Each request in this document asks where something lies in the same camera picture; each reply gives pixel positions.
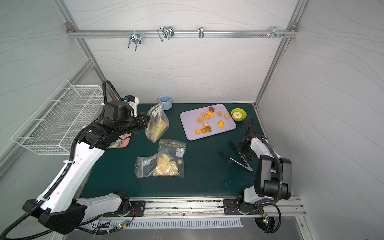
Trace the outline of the lavender plastic tray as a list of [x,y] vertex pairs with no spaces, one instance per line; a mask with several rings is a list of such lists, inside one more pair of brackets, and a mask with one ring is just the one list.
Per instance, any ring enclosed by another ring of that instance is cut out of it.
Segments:
[[[215,111],[213,112],[215,114],[214,117],[210,117],[209,119],[206,119],[205,117],[201,116],[201,113],[205,113],[207,115],[207,112],[209,111],[209,107],[215,108]],[[222,116],[218,116],[217,112],[222,112]],[[225,118],[225,114],[230,114],[230,112],[227,110],[225,105],[223,104],[217,104],[217,105],[211,105],[207,107],[202,107],[186,112],[180,113],[180,119],[182,122],[182,126],[186,135],[186,138],[189,141],[195,141],[202,138],[222,134],[225,132],[229,132],[234,130],[237,125],[235,121],[232,119],[232,116],[230,118]],[[202,123],[199,123],[197,121],[198,118],[202,118],[204,121]],[[219,127],[218,122],[223,121],[224,126],[222,128]],[[212,128],[211,132],[207,132],[206,134],[200,133],[196,134],[196,129],[204,129],[203,123],[208,123],[209,126]]]

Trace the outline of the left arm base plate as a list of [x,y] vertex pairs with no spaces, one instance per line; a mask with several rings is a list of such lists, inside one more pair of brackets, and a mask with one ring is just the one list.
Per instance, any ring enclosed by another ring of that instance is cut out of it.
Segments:
[[124,218],[124,217],[142,217],[144,215],[146,202],[145,201],[128,201],[125,200],[121,203],[115,212],[103,214],[105,218]]

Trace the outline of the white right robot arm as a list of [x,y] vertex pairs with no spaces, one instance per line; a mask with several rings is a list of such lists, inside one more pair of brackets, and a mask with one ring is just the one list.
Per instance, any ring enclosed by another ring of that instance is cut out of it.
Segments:
[[247,126],[245,137],[236,151],[248,168],[248,161],[258,160],[254,184],[244,189],[238,199],[240,213],[249,214],[264,204],[276,204],[291,197],[291,160],[278,155],[266,136],[258,134],[255,126]]

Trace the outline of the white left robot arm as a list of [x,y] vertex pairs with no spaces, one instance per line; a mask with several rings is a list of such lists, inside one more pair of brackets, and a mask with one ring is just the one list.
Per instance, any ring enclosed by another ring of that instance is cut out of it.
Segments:
[[102,89],[104,106],[101,114],[77,133],[70,157],[61,171],[36,200],[26,201],[23,206],[25,214],[1,233],[2,240],[8,239],[8,233],[30,216],[47,228],[26,237],[33,240],[52,232],[66,235],[80,227],[84,220],[94,220],[121,207],[124,198],[119,194],[88,199],[86,204],[75,199],[81,183],[111,143],[120,136],[146,129],[150,121],[150,116],[137,113],[137,98],[129,95],[125,101],[108,80],[103,81]]

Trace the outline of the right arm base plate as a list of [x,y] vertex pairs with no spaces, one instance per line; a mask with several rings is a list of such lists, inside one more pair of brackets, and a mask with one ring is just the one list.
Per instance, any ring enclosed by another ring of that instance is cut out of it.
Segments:
[[264,213],[262,207],[257,208],[254,204],[249,204],[239,199],[219,200],[219,208],[224,209],[226,216],[261,215]]

